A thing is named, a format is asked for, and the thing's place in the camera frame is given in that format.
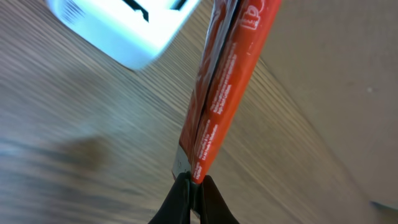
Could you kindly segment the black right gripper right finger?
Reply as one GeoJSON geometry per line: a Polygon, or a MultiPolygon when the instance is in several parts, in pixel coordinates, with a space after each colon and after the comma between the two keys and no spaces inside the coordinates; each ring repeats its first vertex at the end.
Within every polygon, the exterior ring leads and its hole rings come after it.
{"type": "Polygon", "coordinates": [[[200,186],[200,223],[239,224],[209,175],[205,176],[200,186]]]}

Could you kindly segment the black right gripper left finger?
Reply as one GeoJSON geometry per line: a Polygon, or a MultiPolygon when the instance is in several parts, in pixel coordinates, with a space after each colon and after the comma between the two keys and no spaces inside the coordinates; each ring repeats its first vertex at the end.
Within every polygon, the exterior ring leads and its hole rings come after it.
{"type": "Polygon", "coordinates": [[[190,173],[180,173],[149,224],[190,224],[190,173]]]}

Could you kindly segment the red stick sachet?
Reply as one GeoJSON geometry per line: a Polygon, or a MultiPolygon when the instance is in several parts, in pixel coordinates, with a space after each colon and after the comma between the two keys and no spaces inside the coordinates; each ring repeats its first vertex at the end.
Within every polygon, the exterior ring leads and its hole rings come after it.
{"type": "Polygon", "coordinates": [[[172,174],[200,184],[251,79],[281,0],[217,0],[206,34],[172,174]]]}

